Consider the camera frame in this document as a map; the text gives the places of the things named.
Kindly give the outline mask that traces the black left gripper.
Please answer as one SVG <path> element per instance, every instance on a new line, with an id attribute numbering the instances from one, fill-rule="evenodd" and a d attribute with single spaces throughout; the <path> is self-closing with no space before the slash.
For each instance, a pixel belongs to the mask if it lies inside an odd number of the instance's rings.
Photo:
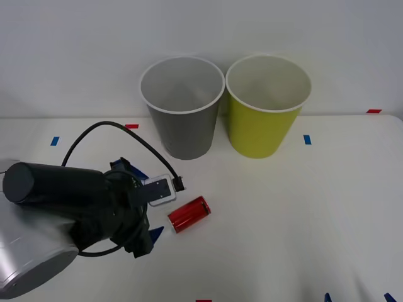
<path id="1" fill-rule="evenodd" d="M 140 197 L 149 177 L 123 157 L 110 162 L 110 168 L 105 176 L 111 182 L 122 221 L 110 238 L 116 246 L 103 252 L 103 255 L 120 249 L 133 254 L 135 258 L 148 255 L 164 230 L 164 226 L 149 229 L 148 203 Z"/>

